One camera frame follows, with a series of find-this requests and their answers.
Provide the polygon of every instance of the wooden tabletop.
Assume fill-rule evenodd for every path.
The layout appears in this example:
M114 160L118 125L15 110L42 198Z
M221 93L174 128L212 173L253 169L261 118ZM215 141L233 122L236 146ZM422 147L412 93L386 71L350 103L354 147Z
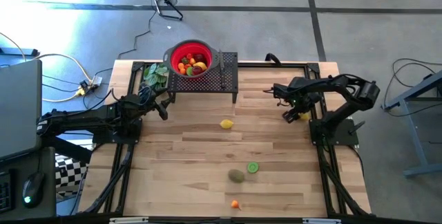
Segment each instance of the wooden tabletop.
M132 62L115 61L109 88L117 97L126 95ZM338 67L321 62L320 71L321 77L337 75ZM167 121L156 111L144 116L124 215L326 216L318 155L307 121L286 123L281 114L288 108L276 106L277 99L262 92L273 83L288 84L295 76L304 73L297 68L239 68L236 104L228 93L178 93L167 109ZM329 110L344 103L337 93L326 93L325 98ZM234 122L231 129L220 127L224 119ZM115 147L105 144L93 154L80 210L89 207L108 182ZM370 212L358 158L348 147L336 147L336 154L344 186ZM247 173L252 161L260 165L256 174ZM245 181L231 182L230 169L243 171ZM331 191L338 209L333 187ZM241 210L231 208L232 200Z

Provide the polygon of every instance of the laptop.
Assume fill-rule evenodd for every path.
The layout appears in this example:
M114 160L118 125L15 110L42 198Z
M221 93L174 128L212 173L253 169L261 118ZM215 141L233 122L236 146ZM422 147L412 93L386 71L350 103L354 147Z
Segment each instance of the laptop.
M0 161L40 148L41 61L0 68Z

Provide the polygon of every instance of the lime slice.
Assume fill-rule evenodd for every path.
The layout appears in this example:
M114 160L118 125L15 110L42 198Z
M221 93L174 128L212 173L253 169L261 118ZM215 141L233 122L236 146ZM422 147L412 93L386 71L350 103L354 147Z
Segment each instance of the lime slice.
M247 171L249 172L249 173L256 173L258 170L260 169L260 166L258 165L258 163L257 162L250 162L248 165L247 165Z

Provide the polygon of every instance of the red bowl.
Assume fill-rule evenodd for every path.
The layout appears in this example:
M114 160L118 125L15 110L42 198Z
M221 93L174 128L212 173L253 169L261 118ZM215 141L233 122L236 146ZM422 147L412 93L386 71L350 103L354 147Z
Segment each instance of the red bowl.
M192 76L182 75L180 73L178 64L182 62L181 61L182 58L186 57L187 54L189 53L192 55L202 54L204 56L207 66L207 69L204 72L200 73L199 75L192 75ZM216 67L218 65L218 63L215 62L217 59L214 58L217 55L218 53L203 41L187 40L187 41L182 41L179 44L175 45L174 47L168 49L164 54L163 60L164 63L177 75L185 77L187 79L195 79L203 76L211 68Z

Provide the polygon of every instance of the small orange fruit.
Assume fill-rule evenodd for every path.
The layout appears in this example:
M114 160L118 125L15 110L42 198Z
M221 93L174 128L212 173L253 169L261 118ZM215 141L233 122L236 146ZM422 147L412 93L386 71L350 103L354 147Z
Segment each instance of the small orange fruit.
M232 208L237 208L237 209L241 210L240 204L237 200L233 200L231 206L232 206Z

